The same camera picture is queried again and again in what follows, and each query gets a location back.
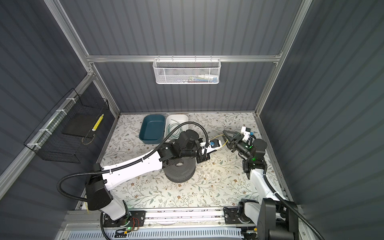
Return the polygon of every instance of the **yellow tool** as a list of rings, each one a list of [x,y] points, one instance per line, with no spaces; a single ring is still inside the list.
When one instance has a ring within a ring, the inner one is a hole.
[[[96,131],[96,129],[97,129],[97,127],[100,125],[101,120],[103,119],[103,117],[104,117],[104,113],[99,117],[99,120],[97,120],[95,126],[93,126],[92,131]]]

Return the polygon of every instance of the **floral pattern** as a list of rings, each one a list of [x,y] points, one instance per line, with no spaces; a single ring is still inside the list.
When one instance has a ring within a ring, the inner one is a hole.
[[[143,144],[138,138],[145,116],[120,116],[101,161],[102,166],[126,161],[155,147]],[[260,138],[253,113],[200,113],[187,116],[189,121],[202,124],[210,139],[222,134],[223,130],[240,132],[242,126],[251,128],[255,136]],[[189,128],[204,137],[197,126],[189,125]],[[268,154],[265,154],[265,159],[268,175],[280,190]],[[125,200],[130,208],[230,206],[237,205],[242,198],[261,200],[242,170],[241,158],[227,147],[212,153],[209,161],[197,164],[195,174],[187,182],[171,182],[162,170],[158,170],[120,184],[114,193]]]

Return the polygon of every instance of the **teal plastic bin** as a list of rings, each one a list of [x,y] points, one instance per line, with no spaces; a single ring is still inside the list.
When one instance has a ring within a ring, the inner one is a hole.
[[[164,138],[166,118],[160,114],[148,115],[143,119],[139,139],[145,144],[159,144]]]

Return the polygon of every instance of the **item in mesh basket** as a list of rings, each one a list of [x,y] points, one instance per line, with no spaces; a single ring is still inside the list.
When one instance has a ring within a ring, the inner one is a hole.
[[[92,138],[93,136],[87,134],[94,127],[94,121],[95,116],[76,114],[61,133],[76,137]]]

